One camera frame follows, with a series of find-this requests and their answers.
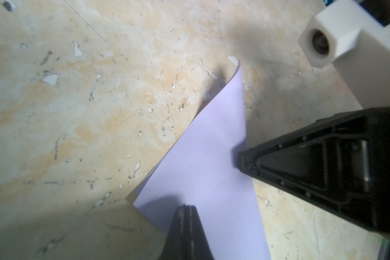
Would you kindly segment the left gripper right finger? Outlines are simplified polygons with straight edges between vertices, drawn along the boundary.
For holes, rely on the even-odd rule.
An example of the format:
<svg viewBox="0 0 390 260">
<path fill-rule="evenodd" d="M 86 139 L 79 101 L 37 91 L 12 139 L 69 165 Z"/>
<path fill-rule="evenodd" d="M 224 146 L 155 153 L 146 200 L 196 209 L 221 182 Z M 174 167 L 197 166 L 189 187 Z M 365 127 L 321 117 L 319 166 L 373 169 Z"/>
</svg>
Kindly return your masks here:
<svg viewBox="0 0 390 260">
<path fill-rule="evenodd" d="M 213 260 L 198 211 L 193 205 L 190 206 L 190 259 Z"/>
</svg>

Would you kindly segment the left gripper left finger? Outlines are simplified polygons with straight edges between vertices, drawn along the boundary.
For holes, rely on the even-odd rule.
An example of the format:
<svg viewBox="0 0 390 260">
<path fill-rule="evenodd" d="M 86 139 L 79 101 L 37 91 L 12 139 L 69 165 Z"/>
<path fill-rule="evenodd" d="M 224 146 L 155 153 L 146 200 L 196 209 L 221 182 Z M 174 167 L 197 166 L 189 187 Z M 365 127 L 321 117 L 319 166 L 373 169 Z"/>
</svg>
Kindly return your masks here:
<svg viewBox="0 0 390 260">
<path fill-rule="evenodd" d="M 190 259 L 190 206 L 177 207 L 159 260 Z"/>
</svg>

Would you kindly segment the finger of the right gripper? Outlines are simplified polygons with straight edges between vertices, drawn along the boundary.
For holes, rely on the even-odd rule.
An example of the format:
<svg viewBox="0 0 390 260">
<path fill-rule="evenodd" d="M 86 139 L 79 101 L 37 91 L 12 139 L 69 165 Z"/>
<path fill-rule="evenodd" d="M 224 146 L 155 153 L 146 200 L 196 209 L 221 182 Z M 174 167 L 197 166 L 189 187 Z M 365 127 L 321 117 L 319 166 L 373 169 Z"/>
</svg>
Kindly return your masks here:
<svg viewBox="0 0 390 260">
<path fill-rule="evenodd" d="M 361 228 L 390 234 L 390 107 L 320 119 L 240 152 L 237 167 Z"/>
</svg>

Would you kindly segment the pale purple paper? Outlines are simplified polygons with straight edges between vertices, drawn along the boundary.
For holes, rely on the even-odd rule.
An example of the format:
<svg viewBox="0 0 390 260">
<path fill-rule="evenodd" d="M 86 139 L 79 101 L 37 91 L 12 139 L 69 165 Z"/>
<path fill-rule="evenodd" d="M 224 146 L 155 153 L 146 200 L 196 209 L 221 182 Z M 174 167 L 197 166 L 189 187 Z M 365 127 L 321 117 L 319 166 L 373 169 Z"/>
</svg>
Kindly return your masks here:
<svg viewBox="0 0 390 260">
<path fill-rule="evenodd" d="M 193 205 L 216 260 L 268 260 L 251 177 L 236 166 L 247 136 L 242 71 L 194 118 L 139 187 L 134 206 L 168 231 L 176 208 Z"/>
</svg>

